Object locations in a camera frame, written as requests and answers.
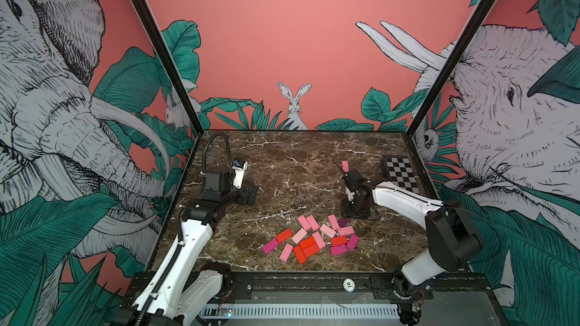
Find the dark purple block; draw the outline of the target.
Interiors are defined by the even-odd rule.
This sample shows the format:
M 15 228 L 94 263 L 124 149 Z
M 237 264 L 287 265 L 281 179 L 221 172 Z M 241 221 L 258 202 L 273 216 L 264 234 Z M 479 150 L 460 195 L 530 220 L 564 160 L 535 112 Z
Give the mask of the dark purple block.
M 338 221 L 338 224 L 339 224 L 340 227 L 346 227 L 349 224 L 349 222 L 350 222 L 349 219 L 347 219 L 347 218 L 341 218 Z

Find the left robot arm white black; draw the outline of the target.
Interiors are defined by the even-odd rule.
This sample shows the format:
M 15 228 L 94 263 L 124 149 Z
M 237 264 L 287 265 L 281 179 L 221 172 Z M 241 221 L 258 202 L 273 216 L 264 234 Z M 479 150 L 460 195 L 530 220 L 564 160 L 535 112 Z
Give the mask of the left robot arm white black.
M 177 235 L 164 261 L 140 295 L 113 318 L 114 325 L 192 325 L 206 304 L 233 291 L 230 267 L 209 264 L 196 279 L 187 280 L 232 204 L 253 205 L 258 187 L 243 180 L 246 161 L 205 170 L 202 188 L 181 208 Z

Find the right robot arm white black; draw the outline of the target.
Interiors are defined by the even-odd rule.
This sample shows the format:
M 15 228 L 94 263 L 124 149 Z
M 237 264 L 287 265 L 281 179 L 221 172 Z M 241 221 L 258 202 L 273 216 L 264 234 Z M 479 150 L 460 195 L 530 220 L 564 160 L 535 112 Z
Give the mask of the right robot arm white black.
M 426 234 L 427 249 L 403 264 L 389 288 L 400 300 L 417 300 L 429 279 L 464 268 L 483 249 L 476 225 L 460 202 L 429 199 L 390 181 L 364 178 L 356 169 L 343 174 L 347 198 L 342 213 L 350 219 L 369 219 L 376 207 L 391 209 L 417 223 Z

